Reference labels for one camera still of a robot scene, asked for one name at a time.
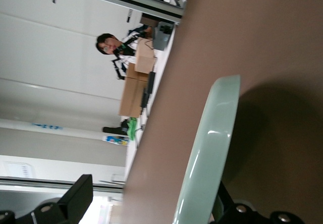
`brown desk surface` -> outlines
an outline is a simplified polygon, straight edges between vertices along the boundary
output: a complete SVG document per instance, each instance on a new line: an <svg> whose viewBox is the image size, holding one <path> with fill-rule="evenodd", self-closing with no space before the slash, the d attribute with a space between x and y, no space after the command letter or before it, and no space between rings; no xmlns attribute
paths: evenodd
<svg viewBox="0 0 323 224"><path fill-rule="evenodd" d="M128 177L122 224L171 224L211 84L241 74L224 181L268 215L323 219L323 0L188 0Z"/></svg>

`white wall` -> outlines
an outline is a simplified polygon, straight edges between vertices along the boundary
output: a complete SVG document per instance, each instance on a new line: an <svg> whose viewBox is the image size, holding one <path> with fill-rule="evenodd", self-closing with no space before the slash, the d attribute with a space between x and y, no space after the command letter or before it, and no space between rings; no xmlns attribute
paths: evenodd
<svg viewBox="0 0 323 224"><path fill-rule="evenodd" d="M83 174L92 174L93 183L97 184L103 184L100 180L111 181L113 174L115 180L122 180L125 169L101 164L0 155L0 176L16 177L9 173L6 162L25 163L32 166L34 179L74 182Z"/></svg>
<svg viewBox="0 0 323 224"><path fill-rule="evenodd" d="M123 81L96 37L141 13L101 0L0 0L0 117L100 131L117 126Z"/></svg>
<svg viewBox="0 0 323 224"><path fill-rule="evenodd" d="M100 140L0 128L0 154L125 166L126 146Z"/></svg>

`cardboard box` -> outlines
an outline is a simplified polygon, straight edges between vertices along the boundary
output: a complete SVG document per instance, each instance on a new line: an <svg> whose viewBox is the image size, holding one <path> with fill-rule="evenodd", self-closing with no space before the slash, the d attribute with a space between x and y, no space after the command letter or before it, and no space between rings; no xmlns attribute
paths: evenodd
<svg viewBox="0 0 323 224"><path fill-rule="evenodd" d="M151 26L151 27L156 27L159 23L159 19L157 20L156 17L147 15L147 14L142 14L141 19L140 19L140 23L147 25L147 26Z"/></svg>
<svg viewBox="0 0 323 224"><path fill-rule="evenodd" d="M155 61L152 40L140 38L136 51L135 71L149 74L153 69Z"/></svg>
<svg viewBox="0 0 323 224"><path fill-rule="evenodd" d="M127 69L125 87L123 90L119 115L138 118L141 113L141 99L147 86L148 74L135 71L135 65L130 63Z"/></svg>

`mint green glass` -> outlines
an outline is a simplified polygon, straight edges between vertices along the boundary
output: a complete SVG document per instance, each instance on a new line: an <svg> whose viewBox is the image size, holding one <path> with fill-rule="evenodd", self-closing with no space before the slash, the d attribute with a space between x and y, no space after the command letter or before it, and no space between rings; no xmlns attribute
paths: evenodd
<svg viewBox="0 0 323 224"><path fill-rule="evenodd" d="M219 78L210 90L173 224L208 223L227 159L239 91L239 75Z"/></svg>

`black equipment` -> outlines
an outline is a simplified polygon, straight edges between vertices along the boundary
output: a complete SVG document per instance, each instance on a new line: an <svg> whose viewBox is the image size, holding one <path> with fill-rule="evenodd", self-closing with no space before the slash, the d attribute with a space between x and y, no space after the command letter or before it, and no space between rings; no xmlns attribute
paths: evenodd
<svg viewBox="0 0 323 224"><path fill-rule="evenodd" d="M141 98L141 104L140 104L140 107L141 107L141 115L143 113L143 110L145 108L147 108L147 104L148 104L148 101L149 101L149 98L150 98L150 95L152 94L152 89L153 89L153 83L155 81L155 75L156 73L151 71L149 74L148 74L148 81L147 81L147 86L143 89L143 92L142 92L142 98Z"/></svg>
<svg viewBox="0 0 323 224"><path fill-rule="evenodd" d="M157 27L154 29L153 35L153 48L157 50L164 51L168 45L174 24L167 22L159 22Z"/></svg>
<svg viewBox="0 0 323 224"><path fill-rule="evenodd" d="M0 211L0 224L77 224L92 199L92 175L82 175L57 203L41 204L18 219L10 210Z"/></svg>
<svg viewBox="0 0 323 224"><path fill-rule="evenodd" d="M222 215L219 215L219 205L222 207ZM245 204L234 203L222 182L212 214L216 220L210 224L304 224L299 217L289 212L275 211L270 218L266 218Z"/></svg>

